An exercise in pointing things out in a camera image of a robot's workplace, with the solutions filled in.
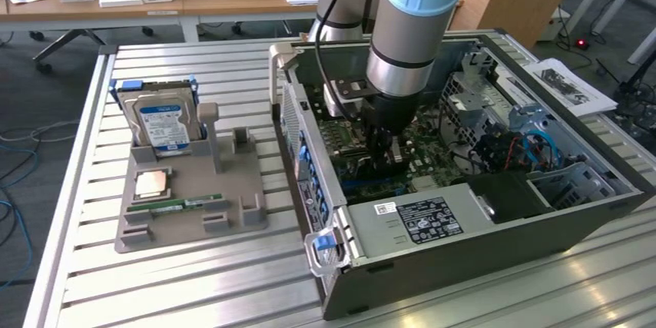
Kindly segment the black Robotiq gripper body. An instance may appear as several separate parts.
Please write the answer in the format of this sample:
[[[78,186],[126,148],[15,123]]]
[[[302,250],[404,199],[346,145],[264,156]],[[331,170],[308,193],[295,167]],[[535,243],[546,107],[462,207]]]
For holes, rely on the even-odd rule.
[[[419,107],[419,94],[394,97],[386,94],[371,95],[363,101],[362,119],[367,127],[402,133],[415,119]]]

